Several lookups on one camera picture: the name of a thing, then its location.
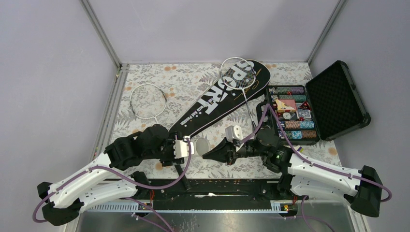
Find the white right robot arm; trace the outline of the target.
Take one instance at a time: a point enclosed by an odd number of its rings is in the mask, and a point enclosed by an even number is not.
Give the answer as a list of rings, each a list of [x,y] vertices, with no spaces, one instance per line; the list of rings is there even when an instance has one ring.
[[[233,165],[240,158],[261,157],[263,166],[281,175],[277,184],[281,198],[331,199],[368,217],[380,215],[382,182],[374,168],[338,167],[304,156],[295,147],[282,145],[270,128],[258,130],[254,138],[241,143],[240,131],[238,126],[228,127],[226,137],[203,159]]]

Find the black racket cover bag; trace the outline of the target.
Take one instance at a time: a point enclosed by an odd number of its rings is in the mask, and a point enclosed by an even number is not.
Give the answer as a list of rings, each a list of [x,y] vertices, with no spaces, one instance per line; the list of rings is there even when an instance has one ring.
[[[263,94],[263,90],[270,82],[271,74],[264,64],[252,59],[248,62],[257,74],[254,84],[246,90],[247,99],[253,100]],[[192,137],[244,104],[243,92],[229,89],[219,79],[174,123],[169,132],[179,132],[183,136]]]

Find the white shuttlecock tube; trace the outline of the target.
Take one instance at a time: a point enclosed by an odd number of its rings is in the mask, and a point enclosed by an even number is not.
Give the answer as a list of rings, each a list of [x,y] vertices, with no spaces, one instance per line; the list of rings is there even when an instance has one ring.
[[[211,144],[206,138],[196,138],[192,141],[193,155],[202,157],[211,150]]]

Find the white racket black handle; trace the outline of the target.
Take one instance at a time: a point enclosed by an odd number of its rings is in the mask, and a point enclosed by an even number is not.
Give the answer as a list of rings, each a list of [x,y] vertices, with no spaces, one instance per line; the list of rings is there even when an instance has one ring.
[[[178,132],[169,132],[165,126],[159,123],[158,117],[163,114],[168,104],[166,94],[155,84],[141,84],[131,91],[129,104],[136,118],[155,121],[152,126],[144,129],[141,135],[136,135],[136,137],[137,141],[143,146],[143,158],[160,160],[160,147],[163,142],[170,134],[180,134]],[[181,140],[186,141],[190,145],[190,154],[184,158],[185,167],[179,173],[178,178],[163,186],[144,186],[142,184],[138,184],[138,186],[151,190],[167,189],[186,178],[186,172],[192,160],[193,148],[189,136],[181,135],[181,137]]]

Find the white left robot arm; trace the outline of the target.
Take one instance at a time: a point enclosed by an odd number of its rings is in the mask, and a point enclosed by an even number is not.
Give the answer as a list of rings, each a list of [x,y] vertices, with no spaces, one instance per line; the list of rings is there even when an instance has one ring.
[[[60,226],[102,203],[134,195],[143,199],[150,190],[164,190],[177,184],[187,168],[177,179],[162,186],[139,180],[132,168],[149,159],[159,160],[163,166],[182,163],[189,166],[193,154],[189,136],[169,132],[159,124],[117,138],[98,157],[71,176],[56,183],[40,183],[37,191],[41,201],[34,209],[32,219],[36,223],[49,222]]]

